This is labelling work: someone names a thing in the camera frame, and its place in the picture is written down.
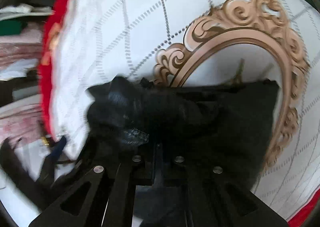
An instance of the white fabric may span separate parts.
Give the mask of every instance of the white fabric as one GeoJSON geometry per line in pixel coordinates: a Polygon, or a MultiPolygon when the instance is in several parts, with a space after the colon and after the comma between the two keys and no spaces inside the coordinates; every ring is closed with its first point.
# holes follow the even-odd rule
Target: white fabric
{"type": "Polygon", "coordinates": [[[0,14],[0,21],[14,19],[22,16],[47,16],[52,15],[53,13],[50,7],[39,7],[38,9],[34,8],[33,10],[33,12],[28,13],[2,13],[0,14]]]}
{"type": "Polygon", "coordinates": [[[4,13],[27,14],[27,13],[30,13],[32,9],[33,9],[33,7],[30,5],[27,5],[27,4],[20,4],[18,7],[7,6],[7,7],[3,7],[0,9],[0,14],[4,14],[4,13]]]}
{"type": "Polygon", "coordinates": [[[0,80],[11,80],[14,78],[26,77],[31,68],[36,67],[38,59],[20,59],[7,68],[0,70],[0,80]]]}
{"type": "MultiPolygon", "coordinates": [[[[69,0],[59,46],[54,54],[52,128],[70,135],[66,151],[76,158],[88,134],[86,110],[93,99],[86,89],[120,74],[137,81],[150,80],[156,51],[170,42],[182,43],[186,26],[225,0],[69,0]]],[[[299,132],[261,176],[253,192],[285,219],[310,198],[320,184],[319,43],[320,15],[304,0],[279,0],[292,20],[292,28],[306,45],[312,69],[308,87],[297,107],[299,132]]],[[[201,64],[185,85],[214,85],[232,79],[244,59],[243,81],[263,77],[277,80],[276,62],[252,45],[227,47],[201,64]]],[[[278,115],[281,94],[274,114],[278,115]]]]}

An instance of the grid pattern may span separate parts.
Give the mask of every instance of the grid pattern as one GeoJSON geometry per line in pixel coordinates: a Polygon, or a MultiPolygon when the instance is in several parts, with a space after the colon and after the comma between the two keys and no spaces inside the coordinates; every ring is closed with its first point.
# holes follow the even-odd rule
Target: grid pattern
{"type": "MultiPolygon", "coordinates": [[[[70,0],[68,22],[59,45],[51,112],[56,134],[64,127],[76,157],[86,139],[86,89],[121,74],[152,79],[155,55],[183,42],[186,29],[210,6],[225,0],[70,0]],[[90,2],[86,6],[80,2],[90,2]]],[[[303,0],[279,0],[292,28],[305,43],[311,69],[300,103],[299,130],[277,164],[261,174],[253,192],[284,218],[290,218],[320,184],[318,48],[320,16],[303,0]]]]}

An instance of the gold ornate frame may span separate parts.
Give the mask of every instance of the gold ornate frame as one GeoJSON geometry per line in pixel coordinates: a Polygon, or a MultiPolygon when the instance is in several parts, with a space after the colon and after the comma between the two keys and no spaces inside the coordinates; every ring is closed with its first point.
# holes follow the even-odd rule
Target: gold ornate frame
{"type": "Polygon", "coordinates": [[[227,0],[212,8],[185,32],[183,44],[175,43],[157,53],[155,83],[181,87],[193,71],[211,55],[234,44],[253,44],[267,50],[282,75],[283,99],[265,165],[273,166],[298,129],[295,108],[305,85],[309,65],[304,44],[290,28],[290,20],[277,0],[227,0]],[[277,12],[272,15],[264,8],[277,12]]]}

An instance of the metal screw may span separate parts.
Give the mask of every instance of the metal screw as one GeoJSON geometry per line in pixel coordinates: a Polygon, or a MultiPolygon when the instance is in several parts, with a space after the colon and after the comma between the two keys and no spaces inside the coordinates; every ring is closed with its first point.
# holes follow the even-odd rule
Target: metal screw
{"type": "Polygon", "coordinates": [[[103,171],[103,166],[95,166],[93,171],[97,174],[101,173],[103,171]]]}
{"type": "Polygon", "coordinates": [[[221,174],[223,172],[223,169],[220,166],[215,166],[212,171],[216,174],[221,174]]]}
{"type": "Polygon", "coordinates": [[[139,156],[139,155],[133,156],[133,157],[132,157],[132,161],[134,161],[134,162],[140,162],[140,161],[141,161],[141,156],[139,156]]]}
{"type": "Polygon", "coordinates": [[[177,156],[175,158],[175,162],[177,162],[177,163],[182,163],[183,161],[184,161],[184,157],[182,157],[182,156],[177,156]]]}

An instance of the red fabric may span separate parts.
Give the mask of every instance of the red fabric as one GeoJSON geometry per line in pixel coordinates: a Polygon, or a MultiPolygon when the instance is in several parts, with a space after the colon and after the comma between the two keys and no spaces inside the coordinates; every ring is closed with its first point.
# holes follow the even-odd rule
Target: red fabric
{"type": "Polygon", "coordinates": [[[300,227],[308,215],[312,212],[312,210],[315,208],[318,200],[320,198],[320,190],[318,190],[311,201],[303,207],[290,221],[289,226],[290,227],[300,227]]]}
{"type": "MultiPolygon", "coordinates": [[[[68,0],[56,0],[53,10],[54,15],[51,15],[47,23],[44,26],[44,37],[43,37],[43,52],[44,53],[48,50],[47,40],[48,40],[48,33],[53,26],[54,23],[59,23],[62,25],[63,17],[67,10],[67,2],[68,0]]],[[[42,94],[41,100],[41,108],[43,111],[43,121],[45,125],[45,129],[49,134],[51,134],[50,128],[50,114],[49,114],[49,104],[50,104],[50,96],[52,90],[52,82],[51,82],[51,71],[52,71],[52,62],[49,65],[42,65],[40,64],[38,67],[39,73],[41,75],[41,79],[39,81],[40,91],[42,94]]]]}

